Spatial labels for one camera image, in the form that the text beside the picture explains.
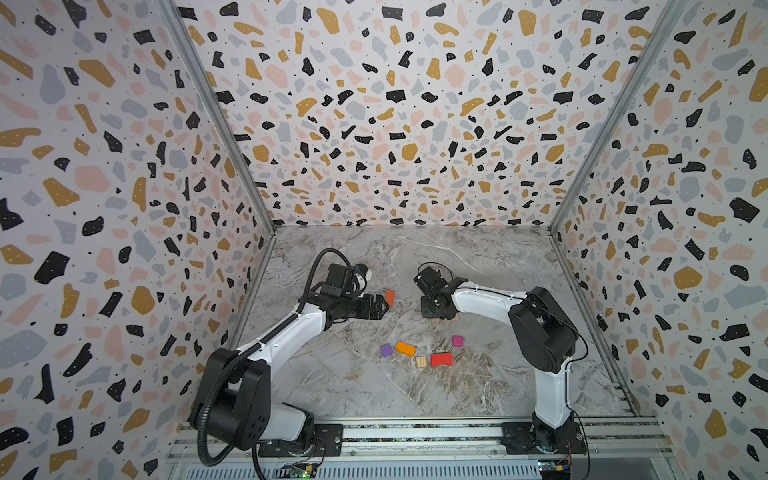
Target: gold speckle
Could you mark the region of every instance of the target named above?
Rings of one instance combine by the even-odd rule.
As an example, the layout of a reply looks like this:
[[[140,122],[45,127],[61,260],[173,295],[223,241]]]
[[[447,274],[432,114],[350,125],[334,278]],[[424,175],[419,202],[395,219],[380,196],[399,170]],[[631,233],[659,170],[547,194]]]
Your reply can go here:
[[[333,11],[325,8],[318,8],[317,15],[320,17],[320,20],[323,21],[323,26],[325,26],[328,33],[331,35],[339,33],[339,19]]]
[[[649,144],[648,149],[643,152],[643,158],[654,157],[656,155],[667,155],[670,149],[664,144]]]
[[[610,67],[603,73],[603,78],[606,80],[613,82],[616,81],[616,74],[619,71],[619,66],[621,65],[621,62],[616,60],[614,61]]]
[[[547,151],[547,154],[545,155],[545,158],[547,159],[547,161],[550,161],[550,162],[557,161],[564,151],[565,151],[564,145],[555,145],[554,147],[549,148],[549,150]]]
[[[750,89],[750,101],[763,101],[768,94],[768,67],[762,67],[757,71],[755,83]]]
[[[6,263],[10,265],[29,265],[32,263],[32,257],[24,253],[16,245],[5,245],[0,247],[0,253]]]
[[[135,409],[134,412],[131,413],[131,417],[128,419],[128,421],[125,422],[125,426],[123,426],[123,433],[127,433],[133,429],[139,428],[144,423],[147,423],[148,419],[149,410]]]
[[[703,103],[705,100],[707,100],[709,97],[714,95],[718,90],[720,90],[723,87],[723,84],[720,82],[720,80],[714,82],[708,89],[705,91],[701,96],[699,96],[699,103]]]
[[[5,458],[0,460],[0,464],[5,463]],[[69,460],[77,460],[77,459],[78,459],[77,449],[64,450],[63,452],[59,452],[59,453],[51,453],[51,458],[48,461],[48,470],[50,470],[50,473],[53,473],[59,470],[65,462],[68,462]]]
[[[396,26],[389,27],[389,40],[392,40],[393,45],[400,43],[400,32],[397,31]]]
[[[63,207],[80,200],[80,195],[60,184],[55,178],[43,180],[43,187],[48,191],[56,207]]]
[[[479,105],[482,105],[484,100],[480,97],[473,98],[471,100],[467,100],[462,104],[462,113],[461,116],[466,116],[469,112],[475,109],[475,107],[478,107]]]
[[[518,13],[520,18],[520,30],[524,36],[533,35],[533,31],[536,28],[536,14],[529,12],[528,10],[521,10]]]
[[[254,27],[253,25],[249,25],[247,23],[243,22],[235,22],[234,23],[235,30],[242,33],[243,35],[249,35],[252,33],[256,33],[257,35],[264,35],[264,32],[259,30],[258,28]]]
[[[445,35],[447,33],[451,33],[451,34],[454,34],[454,35],[456,35],[458,37],[458,30],[453,28],[451,25],[447,25],[447,24],[442,23],[442,22],[435,23],[435,30],[440,35]]]
[[[429,62],[429,68],[427,68],[427,76],[432,77],[435,80],[440,79],[440,60],[433,58],[432,61]]]
[[[402,148],[402,157],[407,161],[412,161],[416,158],[416,154],[419,152],[419,147],[416,144],[408,144]]]
[[[200,32],[198,32],[193,25],[188,26],[187,30],[189,30],[190,37],[192,37],[192,39],[196,44],[202,45],[203,43],[205,43],[205,39],[203,38],[203,35],[200,35]]]
[[[706,430],[707,433],[710,434],[710,437],[713,439],[724,437],[728,433],[725,428],[725,422],[723,421],[723,415],[720,414],[719,410],[712,410],[712,413],[710,413],[710,418],[708,418],[704,423],[704,430]]]
[[[645,28],[638,27],[637,25],[632,25],[631,27],[629,27],[629,36],[631,36],[632,38],[637,38],[637,37],[650,38],[650,32]]]
[[[317,100],[315,100],[312,97],[305,98],[299,103],[296,104],[296,109],[299,111],[299,116],[303,117],[306,115],[308,111],[310,111],[310,108],[314,107],[315,104],[317,104]]]
[[[82,71],[95,78],[96,81],[105,87],[109,88],[114,85],[114,77],[99,60],[80,60],[78,65],[80,65]]]
[[[731,362],[731,365],[733,365],[733,370],[728,372],[729,376],[732,376],[735,379],[740,379],[747,370],[751,369],[752,366],[749,363],[744,363],[739,359],[733,359]]]
[[[643,94],[643,99],[645,100],[645,104],[649,107],[654,103],[654,98],[656,97],[656,93],[659,91],[659,84],[654,83],[651,85],[650,88]]]
[[[0,49],[0,60],[3,60],[9,67],[16,70],[18,73],[24,75],[26,78],[32,80],[32,67],[9,54],[5,50]]]
[[[686,288],[698,286],[702,278],[701,273],[698,273],[690,266],[685,266],[675,272],[674,284],[680,290],[685,290]]]
[[[488,40],[485,41],[485,47],[482,49],[483,55],[487,55],[491,51],[494,41],[496,41],[496,34],[491,32],[488,34]]]
[[[154,308],[152,292],[145,286],[137,286],[131,298],[131,306],[141,315],[147,315]]]

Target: patterned wall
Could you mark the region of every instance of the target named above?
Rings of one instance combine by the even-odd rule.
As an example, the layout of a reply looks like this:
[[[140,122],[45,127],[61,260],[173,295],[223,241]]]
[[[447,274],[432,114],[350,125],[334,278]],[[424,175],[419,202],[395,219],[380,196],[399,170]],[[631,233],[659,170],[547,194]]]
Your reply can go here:
[[[548,223],[664,0],[180,0],[277,224]]]
[[[690,478],[768,478],[768,3],[691,2],[557,236]]]
[[[153,9],[0,3],[0,477],[157,478],[260,257]]]

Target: pink speckle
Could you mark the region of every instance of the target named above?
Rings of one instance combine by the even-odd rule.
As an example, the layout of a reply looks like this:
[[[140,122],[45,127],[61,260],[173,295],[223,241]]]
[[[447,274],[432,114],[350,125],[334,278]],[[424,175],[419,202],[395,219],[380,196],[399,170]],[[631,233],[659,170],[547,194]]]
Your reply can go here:
[[[114,275],[114,255],[112,254],[112,250],[109,248],[102,248],[98,253],[98,257],[96,257],[96,265],[104,272]]]
[[[277,87],[288,88],[288,75],[275,65],[266,68],[264,75]]]
[[[74,182],[82,190],[91,192],[105,192],[110,183],[104,172],[99,167],[78,167],[74,171]]]
[[[84,326],[83,333],[89,339],[97,339],[101,336],[102,328],[99,326]]]
[[[466,72],[456,64],[451,65],[445,70],[445,79],[453,88],[460,88],[464,84]]]
[[[122,362],[125,357],[123,351],[123,334],[120,326],[113,325],[104,339],[104,353],[112,357],[116,362]]]

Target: orange block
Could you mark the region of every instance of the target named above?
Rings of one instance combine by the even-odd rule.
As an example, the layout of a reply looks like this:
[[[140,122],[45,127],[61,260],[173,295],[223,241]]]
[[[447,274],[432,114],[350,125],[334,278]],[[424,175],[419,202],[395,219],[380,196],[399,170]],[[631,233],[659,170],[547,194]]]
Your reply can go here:
[[[413,356],[416,354],[416,347],[409,345],[408,343],[397,342],[397,345],[395,345],[395,351],[413,358]]]

